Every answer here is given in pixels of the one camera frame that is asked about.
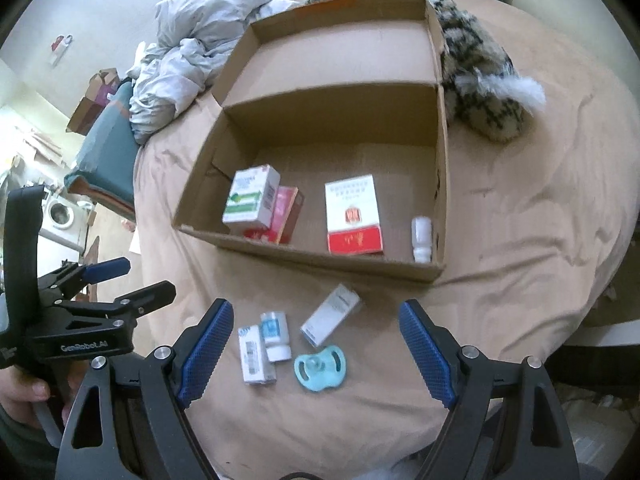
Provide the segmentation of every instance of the red and white box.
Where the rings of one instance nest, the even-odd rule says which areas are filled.
[[[271,227],[266,230],[247,229],[244,236],[263,242],[288,244],[304,202],[305,197],[297,187],[280,186],[273,207]]]
[[[329,252],[382,252],[382,231],[373,175],[324,184]]]

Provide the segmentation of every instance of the human hand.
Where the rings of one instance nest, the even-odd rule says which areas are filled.
[[[84,361],[74,361],[69,368],[67,381],[71,390],[71,399],[62,410],[62,421],[65,424],[86,369],[87,362]],[[31,403],[44,402],[50,395],[49,385],[42,379],[33,377],[15,366],[0,370],[0,404],[13,420],[33,428],[40,428]]]

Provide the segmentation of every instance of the white and green medicine box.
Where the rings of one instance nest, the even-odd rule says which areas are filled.
[[[280,174],[268,165],[236,171],[222,223],[238,234],[246,229],[268,229],[279,184]]]

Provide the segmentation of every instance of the bed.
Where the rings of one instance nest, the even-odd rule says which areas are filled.
[[[449,128],[447,267],[431,286],[284,266],[219,250],[171,228],[182,187],[212,123],[201,95],[140,149],[134,170],[145,285],[170,280],[174,304],[150,314],[139,352],[172,343],[217,297],[236,327],[284,310],[295,333],[337,285],[366,307],[335,333],[348,360],[337,390],[312,394],[290,364],[267,387],[242,382],[232,335],[203,398],[188,410],[216,469],[235,480],[307,471],[350,479],[390,465],[438,434],[431,399],[398,330],[417,298],[461,344],[514,362],[548,357],[576,329],[622,261],[638,216],[640,116],[630,91],[567,38],[497,0],[455,0],[480,17],[516,68],[541,82],[547,106],[507,145]],[[294,355],[310,348],[292,338]]]

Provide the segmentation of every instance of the washing machine door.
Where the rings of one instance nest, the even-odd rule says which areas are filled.
[[[74,211],[69,206],[51,200],[47,206],[47,217],[51,222],[51,226],[56,229],[66,230],[74,224]]]

